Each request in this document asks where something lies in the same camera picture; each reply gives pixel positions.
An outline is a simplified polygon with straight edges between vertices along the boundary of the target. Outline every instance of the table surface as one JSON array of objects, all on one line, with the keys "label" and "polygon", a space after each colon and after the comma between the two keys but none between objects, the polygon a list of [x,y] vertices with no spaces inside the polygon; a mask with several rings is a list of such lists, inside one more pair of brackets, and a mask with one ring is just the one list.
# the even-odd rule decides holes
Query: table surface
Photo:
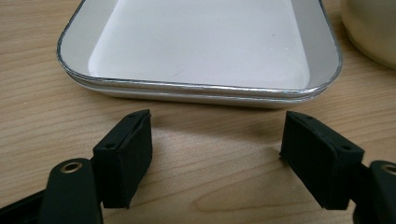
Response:
[{"label": "table surface", "polygon": [[317,99],[283,109],[119,99],[86,90],[56,58],[78,0],[0,2],[0,207],[42,190],[61,161],[90,158],[126,114],[150,109],[153,161],[131,209],[105,223],[352,223],[320,208],[278,156],[285,112],[326,123],[365,150],[363,163],[396,161],[396,71],[348,41],[338,0],[324,0],[344,55]]}]

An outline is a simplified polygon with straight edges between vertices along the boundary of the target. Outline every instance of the black plastic part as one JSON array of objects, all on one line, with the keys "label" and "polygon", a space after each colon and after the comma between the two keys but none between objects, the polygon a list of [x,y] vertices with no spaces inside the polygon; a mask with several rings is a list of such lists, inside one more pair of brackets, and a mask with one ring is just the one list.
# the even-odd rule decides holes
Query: black plastic part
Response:
[{"label": "black plastic part", "polygon": [[370,169],[363,164],[361,164],[359,171],[350,177],[350,199],[356,204],[353,213],[355,224],[380,223],[369,188],[371,179]]},{"label": "black plastic part", "polygon": [[345,210],[364,151],[317,119],[287,112],[280,155],[326,209]]},{"label": "black plastic part", "polygon": [[0,223],[36,224],[44,190],[0,209]]},{"label": "black plastic part", "polygon": [[96,145],[92,164],[105,208],[129,207],[151,158],[149,110],[126,116]]},{"label": "black plastic part", "polygon": [[379,223],[396,223],[396,164],[374,161],[370,165],[371,198]]},{"label": "black plastic part", "polygon": [[49,174],[39,216],[40,224],[102,224],[91,162],[64,161]]}]

